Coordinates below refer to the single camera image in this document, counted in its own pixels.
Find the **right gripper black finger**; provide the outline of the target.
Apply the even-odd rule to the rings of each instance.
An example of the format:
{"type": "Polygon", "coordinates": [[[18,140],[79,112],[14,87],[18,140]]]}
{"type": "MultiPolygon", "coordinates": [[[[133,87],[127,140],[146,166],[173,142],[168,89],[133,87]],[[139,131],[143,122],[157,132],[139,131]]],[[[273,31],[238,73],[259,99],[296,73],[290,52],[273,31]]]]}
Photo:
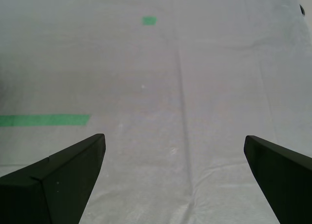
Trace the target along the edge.
{"type": "Polygon", "coordinates": [[[99,176],[106,145],[95,134],[0,178],[2,224],[78,224],[99,176]]]}
{"type": "Polygon", "coordinates": [[[245,138],[254,178],[281,224],[312,222],[312,159],[257,136],[245,138]]]}

